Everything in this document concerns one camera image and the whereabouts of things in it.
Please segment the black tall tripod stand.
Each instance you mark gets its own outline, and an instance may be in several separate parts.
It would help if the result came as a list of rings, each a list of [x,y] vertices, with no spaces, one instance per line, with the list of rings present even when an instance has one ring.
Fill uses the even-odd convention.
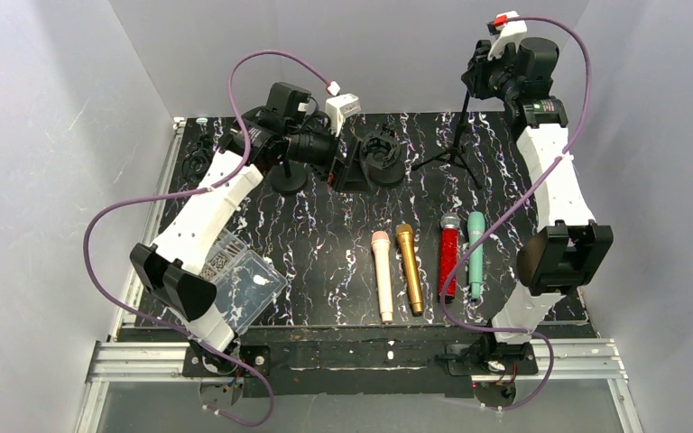
[[[482,189],[483,184],[481,180],[475,175],[473,169],[471,166],[468,164],[464,153],[465,149],[462,144],[462,137],[464,134],[467,133],[469,130],[469,123],[468,123],[468,105],[471,99],[471,94],[467,90],[465,93],[464,97],[464,102],[461,107],[461,110],[459,111],[458,114],[458,119],[457,123],[454,129],[454,135],[453,135],[453,141],[452,144],[446,145],[443,150],[437,154],[434,154],[432,157],[429,157],[421,162],[417,162],[412,164],[411,166],[411,171],[417,171],[421,169],[422,167],[432,163],[432,162],[440,162],[440,163],[445,163],[447,165],[450,165],[451,167],[456,167],[463,169],[467,172],[467,174],[471,177],[472,181],[475,184],[476,189]]]

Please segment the black tripod shock mount stand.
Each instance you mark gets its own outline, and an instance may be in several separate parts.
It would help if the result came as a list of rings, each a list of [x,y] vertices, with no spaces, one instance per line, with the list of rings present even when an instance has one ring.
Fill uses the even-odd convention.
[[[202,134],[196,141],[189,142],[180,167],[182,177],[190,184],[199,183],[208,172],[214,154],[214,140],[208,134]]]

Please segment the gold microphone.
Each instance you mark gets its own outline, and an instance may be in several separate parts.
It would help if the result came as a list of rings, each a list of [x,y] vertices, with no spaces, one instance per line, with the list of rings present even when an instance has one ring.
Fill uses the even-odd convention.
[[[407,293],[413,316],[421,316],[424,300],[420,285],[420,274],[415,252],[414,231],[409,224],[396,227],[396,240],[402,255],[402,264],[407,281]]]

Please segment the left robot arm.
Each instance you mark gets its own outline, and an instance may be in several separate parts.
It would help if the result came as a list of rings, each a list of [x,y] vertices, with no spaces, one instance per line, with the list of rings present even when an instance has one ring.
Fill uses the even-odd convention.
[[[283,174],[289,161],[310,166],[336,189],[361,165],[339,151],[346,120],[361,110],[358,96],[336,83],[318,106],[310,91],[272,85],[264,105],[242,113],[220,137],[217,152],[181,212],[149,244],[137,244],[130,261],[143,287],[187,332],[224,354],[239,333],[217,304],[217,285],[201,277],[220,232],[266,174]]]

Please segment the black round base shock stand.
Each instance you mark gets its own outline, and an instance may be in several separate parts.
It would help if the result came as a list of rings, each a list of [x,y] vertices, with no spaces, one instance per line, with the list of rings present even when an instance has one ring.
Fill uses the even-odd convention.
[[[373,188],[393,188],[406,176],[407,149],[396,138],[394,124],[384,123],[366,134],[359,145],[361,167]]]

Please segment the teal microphone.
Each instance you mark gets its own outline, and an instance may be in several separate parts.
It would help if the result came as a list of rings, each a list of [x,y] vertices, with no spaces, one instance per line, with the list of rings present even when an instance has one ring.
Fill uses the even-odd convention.
[[[485,216],[478,211],[467,218],[468,241],[473,245],[485,232]],[[467,259],[467,282],[471,299],[479,300],[482,296],[484,272],[484,249],[479,245]]]

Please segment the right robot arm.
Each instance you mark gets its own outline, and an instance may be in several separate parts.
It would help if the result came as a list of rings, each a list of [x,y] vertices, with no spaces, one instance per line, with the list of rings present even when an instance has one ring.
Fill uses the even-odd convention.
[[[453,375],[536,374],[531,334],[550,310],[594,277],[614,241],[583,199],[564,104],[550,93],[559,47],[540,37],[480,40],[461,79],[470,96],[497,98],[536,188],[538,231],[517,253],[517,284],[489,321],[493,333],[448,345]]]

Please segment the red glitter microphone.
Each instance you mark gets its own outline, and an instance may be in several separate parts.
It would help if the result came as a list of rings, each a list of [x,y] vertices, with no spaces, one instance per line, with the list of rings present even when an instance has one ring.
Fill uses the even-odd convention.
[[[446,213],[440,219],[439,239],[439,300],[446,304],[456,297],[457,283],[453,276],[450,283],[446,280],[457,265],[460,218],[456,213]]]

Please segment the black round base clip stand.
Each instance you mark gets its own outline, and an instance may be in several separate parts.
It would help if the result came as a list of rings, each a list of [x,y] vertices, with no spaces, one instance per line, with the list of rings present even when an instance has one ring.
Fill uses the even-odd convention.
[[[283,160],[269,171],[269,181],[273,191],[281,195],[294,195],[304,189],[308,175],[300,164]]]

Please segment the pink microphone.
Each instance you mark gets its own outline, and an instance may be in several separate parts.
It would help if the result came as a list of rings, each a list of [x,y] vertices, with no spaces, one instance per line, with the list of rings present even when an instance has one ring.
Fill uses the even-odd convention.
[[[393,322],[393,294],[388,234],[385,231],[374,232],[371,246],[374,255],[380,319],[383,324],[389,324]]]

